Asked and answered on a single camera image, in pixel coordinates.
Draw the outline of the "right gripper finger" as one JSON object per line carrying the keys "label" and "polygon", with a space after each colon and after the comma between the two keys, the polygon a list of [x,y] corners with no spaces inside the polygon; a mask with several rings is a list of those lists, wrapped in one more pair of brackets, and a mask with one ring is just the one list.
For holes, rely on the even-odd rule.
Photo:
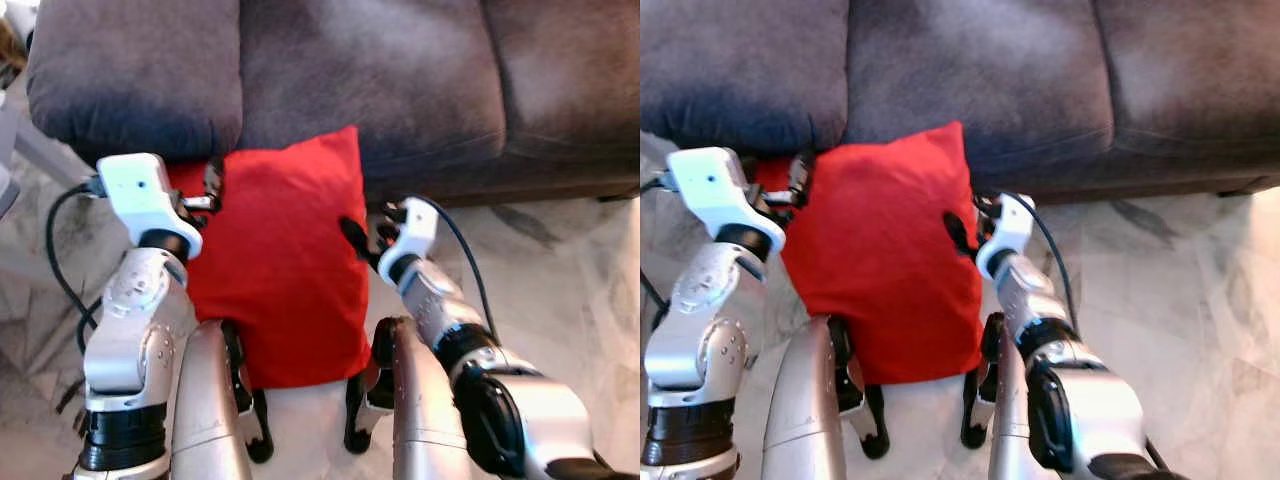
{"label": "right gripper finger", "polygon": [[365,228],[349,216],[339,218],[339,228],[344,239],[355,251],[356,257],[360,261],[369,262],[371,253],[369,251],[369,234]]}
{"label": "right gripper finger", "polygon": [[968,239],[968,229],[964,220],[956,212],[945,212],[942,216],[943,227],[947,232],[948,238],[954,243],[954,248],[961,256],[969,260],[975,259],[975,250],[972,247]]}

